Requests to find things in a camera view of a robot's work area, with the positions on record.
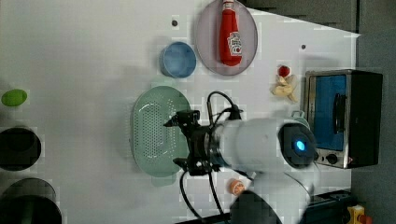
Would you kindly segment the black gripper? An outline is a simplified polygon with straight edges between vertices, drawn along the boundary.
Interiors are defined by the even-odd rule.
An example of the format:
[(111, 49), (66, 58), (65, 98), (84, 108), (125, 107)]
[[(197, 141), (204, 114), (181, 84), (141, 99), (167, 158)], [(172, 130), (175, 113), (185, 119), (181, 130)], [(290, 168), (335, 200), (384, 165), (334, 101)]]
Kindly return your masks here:
[(198, 120), (198, 110), (182, 110), (176, 113), (176, 118), (165, 122), (164, 127), (178, 126), (186, 137), (189, 154), (186, 158), (175, 158), (173, 163), (192, 176), (208, 175), (212, 171), (218, 172), (219, 165), (210, 156), (210, 138), (213, 126), (202, 126)]

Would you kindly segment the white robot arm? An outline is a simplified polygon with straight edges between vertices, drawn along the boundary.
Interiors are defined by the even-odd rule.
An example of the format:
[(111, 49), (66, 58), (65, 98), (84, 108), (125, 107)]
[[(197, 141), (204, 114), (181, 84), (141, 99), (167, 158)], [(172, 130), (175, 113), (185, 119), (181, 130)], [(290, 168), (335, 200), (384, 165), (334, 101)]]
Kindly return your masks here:
[(208, 175), (224, 167), (251, 178), (230, 206), (230, 224), (300, 224), (319, 181), (316, 140), (301, 122), (288, 118), (228, 118), (206, 126), (200, 112), (182, 110), (166, 121), (184, 134), (189, 154), (175, 158), (185, 173)]

